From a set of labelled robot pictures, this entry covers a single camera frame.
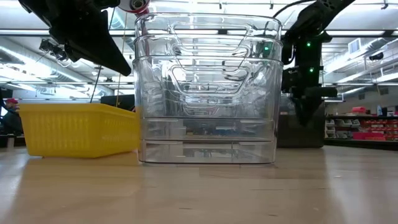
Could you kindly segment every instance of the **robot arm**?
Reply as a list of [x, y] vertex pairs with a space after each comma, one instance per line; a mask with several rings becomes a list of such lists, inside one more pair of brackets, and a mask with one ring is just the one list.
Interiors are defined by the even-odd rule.
[[322, 87], [319, 74], [323, 70], [322, 43], [331, 41], [324, 32], [330, 22], [354, 0], [317, 0], [303, 9], [297, 21], [286, 32], [282, 42], [282, 61], [295, 61], [295, 67], [284, 70], [282, 91], [290, 94], [296, 116], [306, 125], [323, 102], [322, 97], [336, 97], [333, 87]]
[[108, 7], [120, 0], [19, 0], [50, 27], [50, 35], [65, 46], [74, 62], [80, 58], [103, 65], [123, 75], [131, 68], [109, 34]]

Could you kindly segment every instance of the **red cap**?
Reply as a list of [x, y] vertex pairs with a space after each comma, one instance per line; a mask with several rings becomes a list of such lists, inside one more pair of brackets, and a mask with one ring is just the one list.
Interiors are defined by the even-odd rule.
[[18, 101], [14, 98], [10, 98], [6, 100], [6, 103], [18, 103]]

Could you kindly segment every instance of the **wooden table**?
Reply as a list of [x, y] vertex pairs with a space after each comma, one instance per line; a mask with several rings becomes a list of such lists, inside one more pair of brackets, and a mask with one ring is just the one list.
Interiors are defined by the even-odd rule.
[[1, 224], [397, 223], [398, 153], [281, 149], [267, 167], [0, 151]]

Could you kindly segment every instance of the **stacked plastic containers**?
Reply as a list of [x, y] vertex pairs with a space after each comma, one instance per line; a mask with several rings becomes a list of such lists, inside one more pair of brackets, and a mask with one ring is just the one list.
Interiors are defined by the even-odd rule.
[[270, 17], [146, 14], [136, 21], [143, 162], [275, 161], [283, 64]]

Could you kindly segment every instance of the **yellow plastic basket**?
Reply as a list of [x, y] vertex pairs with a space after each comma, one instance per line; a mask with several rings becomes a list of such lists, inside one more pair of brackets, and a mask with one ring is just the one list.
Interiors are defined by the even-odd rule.
[[103, 104], [22, 104], [19, 112], [31, 156], [94, 158], [139, 147], [131, 111]]

